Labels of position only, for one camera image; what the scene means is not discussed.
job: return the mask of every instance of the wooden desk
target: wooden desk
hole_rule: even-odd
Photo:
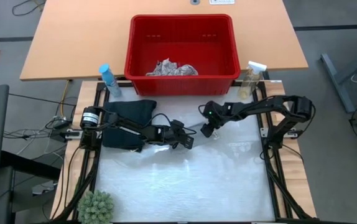
[[[79,97],[78,97],[78,104],[76,106],[75,110],[75,116],[73,118],[73,125],[74,126],[79,126],[81,116],[83,109],[87,106],[93,105],[94,103],[94,98],[96,95],[96,86],[97,82],[83,82]],[[267,95],[283,95],[285,94],[284,91],[284,86],[282,83],[266,83],[266,88],[267,88]],[[272,114],[272,119],[274,124],[279,123],[283,117],[280,114],[273,113]],[[296,140],[284,140],[284,144],[295,149],[297,152],[299,151],[299,145],[297,144]],[[63,210],[63,200],[65,198],[65,189],[67,186],[67,181],[70,182],[69,184],[69,189],[67,193],[67,203],[71,200],[75,186],[77,184],[79,175],[80,175],[80,170],[81,170],[81,165],[83,162],[83,155],[84,155],[84,150],[80,150],[75,154],[75,157],[73,158],[73,162],[71,164],[71,171],[70,171],[70,178],[67,180],[67,174],[68,174],[68,164],[70,160],[72,159],[72,154],[75,151],[75,149],[79,145],[79,140],[72,140],[68,143],[67,150],[65,152],[65,163],[64,163],[64,180],[62,180],[62,175],[60,175],[60,184],[58,185],[57,192],[55,194],[54,198],[54,203],[53,203],[53,208],[52,208],[52,214],[57,208],[58,202],[60,200],[61,196],[61,183],[63,181],[63,186],[64,186],[64,191],[62,192],[62,204],[57,210],[56,216],[60,214],[60,212]],[[289,150],[282,148],[279,151],[280,153],[280,158],[282,161],[282,167],[284,170],[284,175],[286,179],[286,184],[289,192],[292,194],[292,196],[296,199],[296,201],[299,203],[299,205],[311,216],[315,217],[315,209],[313,205],[313,201],[311,198],[310,194],[310,189],[308,187],[308,182],[307,182],[307,176],[305,175],[305,170],[304,166],[302,164],[301,159],[294,154],[293,152],[290,152]],[[90,159],[89,162],[89,169],[92,165],[93,160]],[[279,190],[277,189],[277,198],[280,203],[280,208],[281,208],[281,216],[284,217],[284,205],[283,205],[283,198],[282,195],[279,193]]]
[[[233,18],[241,68],[248,61],[270,70],[307,68],[282,0],[237,0],[212,6],[201,0],[48,0],[21,80],[98,78],[109,63],[124,72],[130,20],[137,14],[228,14]]]

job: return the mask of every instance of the black cloth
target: black cloth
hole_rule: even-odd
[[[156,104],[156,101],[153,100],[112,102],[105,103],[104,108],[141,125],[146,125],[152,118],[152,112],[156,108]],[[104,122],[106,122],[108,118],[109,115],[106,114],[104,116]],[[137,149],[137,151],[140,152],[144,146],[144,142],[133,133],[118,128],[107,128],[103,131],[103,146],[127,150]]]

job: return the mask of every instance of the blue spray bottle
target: blue spray bottle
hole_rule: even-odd
[[[109,69],[108,64],[104,64],[100,66],[100,69],[98,70],[101,73],[101,78],[105,82],[106,87],[108,88],[109,92],[114,96],[114,97],[119,97],[122,95],[122,91],[116,82],[116,79],[114,75],[112,74],[111,70]]]

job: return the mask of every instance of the power strip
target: power strip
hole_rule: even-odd
[[[235,0],[209,0],[210,4],[235,4]]]

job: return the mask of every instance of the red plastic basket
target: red plastic basket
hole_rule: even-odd
[[[148,77],[157,62],[192,65],[197,76]],[[222,95],[239,77],[238,53],[229,15],[138,15],[132,18],[127,79],[137,94]]]

